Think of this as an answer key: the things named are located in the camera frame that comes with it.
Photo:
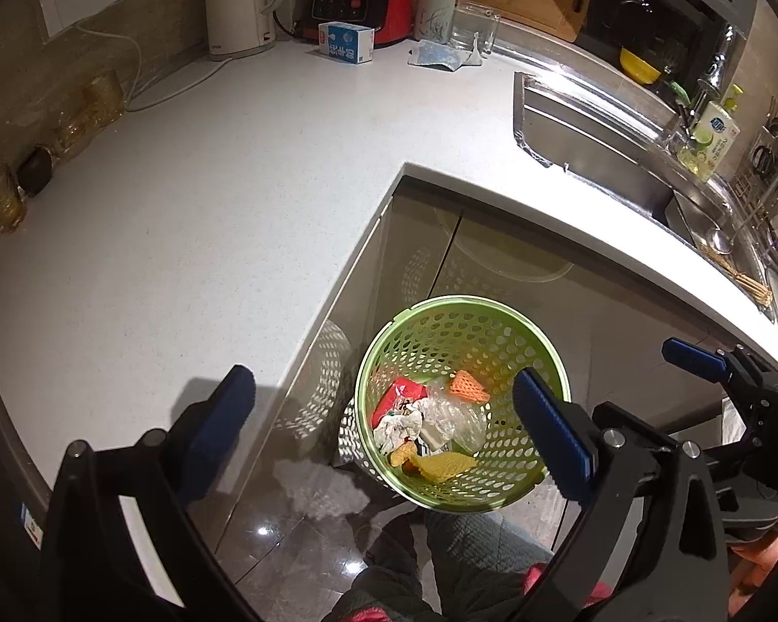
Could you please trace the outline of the orange foam fruit net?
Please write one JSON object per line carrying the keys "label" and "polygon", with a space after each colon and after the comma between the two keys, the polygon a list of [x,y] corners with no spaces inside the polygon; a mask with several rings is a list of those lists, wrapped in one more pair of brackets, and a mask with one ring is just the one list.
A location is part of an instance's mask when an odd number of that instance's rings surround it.
{"label": "orange foam fruit net", "polygon": [[474,404],[488,404],[490,393],[468,371],[461,369],[452,378],[448,388],[451,396]]}

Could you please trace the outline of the yellow foam fruit net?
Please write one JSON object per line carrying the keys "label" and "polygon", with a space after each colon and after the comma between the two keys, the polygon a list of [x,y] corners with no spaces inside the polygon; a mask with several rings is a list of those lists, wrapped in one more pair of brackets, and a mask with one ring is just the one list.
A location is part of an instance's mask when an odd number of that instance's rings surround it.
{"label": "yellow foam fruit net", "polygon": [[427,482],[434,485],[448,482],[456,476],[474,469],[476,459],[473,456],[461,454],[461,452],[441,452],[436,455],[420,456],[411,455],[403,465],[403,469],[409,475],[421,476]]}

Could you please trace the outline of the red snack packet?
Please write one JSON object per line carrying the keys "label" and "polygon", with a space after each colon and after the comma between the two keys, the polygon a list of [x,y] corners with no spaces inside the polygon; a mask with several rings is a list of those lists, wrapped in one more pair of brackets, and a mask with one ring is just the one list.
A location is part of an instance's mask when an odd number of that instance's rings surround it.
{"label": "red snack packet", "polygon": [[371,417],[371,427],[377,428],[381,424],[383,417],[392,410],[396,410],[403,404],[417,402],[417,400],[424,399],[427,396],[426,386],[399,376],[387,388],[387,391],[379,400],[378,406],[375,407],[375,412],[372,413]]}

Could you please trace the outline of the white tissue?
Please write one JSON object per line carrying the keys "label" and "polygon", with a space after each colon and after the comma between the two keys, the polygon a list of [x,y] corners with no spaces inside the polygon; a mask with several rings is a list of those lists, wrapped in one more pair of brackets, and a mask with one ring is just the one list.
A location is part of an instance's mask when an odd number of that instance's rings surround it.
{"label": "white tissue", "polygon": [[406,441],[416,441],[423,422],[423,414],[417,407],[403,406],[400,410],[391,410],[373,429],[373,442],[382,454],[390,454]]}

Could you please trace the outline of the blue white milk carton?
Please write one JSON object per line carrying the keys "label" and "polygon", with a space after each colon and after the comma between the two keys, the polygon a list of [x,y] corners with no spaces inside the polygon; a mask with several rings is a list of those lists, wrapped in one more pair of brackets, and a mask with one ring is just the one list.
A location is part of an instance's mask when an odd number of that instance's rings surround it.
{"label": "blue white milk carton", "polygon": [[318,50],[328,58],[350,65],[363,65],[373,59],[375,30],[365,25],[328,21],[317,31]]}

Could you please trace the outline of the blue white dish cloth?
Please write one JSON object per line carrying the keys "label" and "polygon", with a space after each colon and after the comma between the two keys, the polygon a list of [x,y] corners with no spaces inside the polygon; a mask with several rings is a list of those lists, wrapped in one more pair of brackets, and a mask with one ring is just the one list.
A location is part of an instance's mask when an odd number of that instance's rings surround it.
{"label": "blue white dish cloth", "polygon": [[450,45],[442,45],[423,39],[423,41],[417,42],[416,47],[410,49],[407,63],[410,66],[431,67],[431,69],[456,72],[461,67],[482,66],[483,58],[478,49],[465,51],[465,49],[456,49]]}

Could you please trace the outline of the clear plastic bag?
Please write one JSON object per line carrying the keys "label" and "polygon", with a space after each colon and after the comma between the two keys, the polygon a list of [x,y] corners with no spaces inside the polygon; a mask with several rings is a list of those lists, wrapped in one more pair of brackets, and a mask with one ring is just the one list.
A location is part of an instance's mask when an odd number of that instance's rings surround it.
{"label": "clear plastic bag", "polygon": [[479,404],[464,402],[451,396],[444,378],[430,380],[424,386],[428,396],[417,400],[423,414],[421,441],[431,452],[441,449],[476,454],[486,441],[486,412]]}

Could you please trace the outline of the orange peel piece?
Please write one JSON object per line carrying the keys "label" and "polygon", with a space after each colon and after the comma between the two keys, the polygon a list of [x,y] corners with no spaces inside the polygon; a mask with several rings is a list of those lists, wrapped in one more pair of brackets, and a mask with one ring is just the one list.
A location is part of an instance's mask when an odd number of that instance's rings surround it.
{"label": "orange peel piece", "polygon": [[389,454],[389,465],[392,468],[403,468],[417,454],[417,446],[414,441],[405,441],[397,446],[395,451]]}

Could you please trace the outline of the green perforated trash basket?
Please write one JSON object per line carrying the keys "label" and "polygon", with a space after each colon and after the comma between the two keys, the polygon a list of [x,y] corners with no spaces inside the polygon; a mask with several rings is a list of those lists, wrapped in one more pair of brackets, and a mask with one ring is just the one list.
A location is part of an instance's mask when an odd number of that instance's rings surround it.
{"label": "green perforated trash basket", "polygon": [[359,365],[338,451],[427,510],[507,507],[545,476],[514,407],[523,369],[537,371],[553,396],[571,397],[561,355],[513,307],[469,295],[407,307]]}

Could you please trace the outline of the bamboo chopsticks bundle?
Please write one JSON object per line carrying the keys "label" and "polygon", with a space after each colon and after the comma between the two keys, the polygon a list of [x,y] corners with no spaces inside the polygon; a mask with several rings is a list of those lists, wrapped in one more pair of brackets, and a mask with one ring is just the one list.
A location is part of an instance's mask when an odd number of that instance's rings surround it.
{"label": "bamboo chopsticks bundle", "polygon": [[758,306],[769,307],[773,303],[773,292],[770,291],[768,285],[762,284],[756,279],[749,277],[738,268],[733,267],[731,263],[724,256],[718,254],[711,247],[704,246],[703,253],[713,260],[719,268],[723,268],[728,277],[742,289],[743,292],[748,293],[748,297]]}

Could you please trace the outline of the dish rack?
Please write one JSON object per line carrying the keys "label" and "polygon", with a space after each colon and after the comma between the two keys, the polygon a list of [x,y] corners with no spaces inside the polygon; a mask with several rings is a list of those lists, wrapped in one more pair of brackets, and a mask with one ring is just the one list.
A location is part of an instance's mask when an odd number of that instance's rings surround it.
{"label": "dish rack", "polygon": [[766,261],[778,261],[778,98],[774,94],[741,172],[746,184],[742,227],[762,244]]}

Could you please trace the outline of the amber glass cup lying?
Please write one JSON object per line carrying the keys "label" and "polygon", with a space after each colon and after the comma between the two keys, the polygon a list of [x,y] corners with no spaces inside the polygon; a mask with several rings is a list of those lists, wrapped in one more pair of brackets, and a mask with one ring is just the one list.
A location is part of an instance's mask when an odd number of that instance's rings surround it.
{"label": "amber glass cup lying", "polygon": [[0,170],[0,225],[15,232],[26,218],[26,202],[20,194],[15,176],[8,166]]}

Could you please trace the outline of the clear glass jar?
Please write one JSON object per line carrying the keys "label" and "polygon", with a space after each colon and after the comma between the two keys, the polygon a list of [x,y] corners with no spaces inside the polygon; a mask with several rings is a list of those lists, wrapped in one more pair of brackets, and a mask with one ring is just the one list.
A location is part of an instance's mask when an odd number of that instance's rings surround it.
{"label": "clear glass jar", "polygon": [[54,121],[55,151],[61,160],[68,162],[88,148],[96,134],[94,111],[85,107],[78,111],[61,111]]}

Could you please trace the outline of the clear glass pitcher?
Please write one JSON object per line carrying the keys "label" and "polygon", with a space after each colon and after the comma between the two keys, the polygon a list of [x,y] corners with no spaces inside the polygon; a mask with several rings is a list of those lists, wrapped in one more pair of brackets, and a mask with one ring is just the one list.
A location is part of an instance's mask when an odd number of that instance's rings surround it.
{"label": "clear glass pitcher", "polygon": [[489,58],[496,43],[500,14],[492,7],[458,0],[450,31],[450,45],[461,51],[478,52]]}

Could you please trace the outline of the red black blender base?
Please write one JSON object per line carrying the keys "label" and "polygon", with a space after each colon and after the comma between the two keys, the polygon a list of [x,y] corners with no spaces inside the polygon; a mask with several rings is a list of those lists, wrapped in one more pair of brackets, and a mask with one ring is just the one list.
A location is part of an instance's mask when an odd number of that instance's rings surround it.
{"label": "red black blender base", "polygon": [[304,33],[318,41],[321,23],[351,23],[375,30],[375,47],[385,48],[413,34],[413,0],[312,0]]}

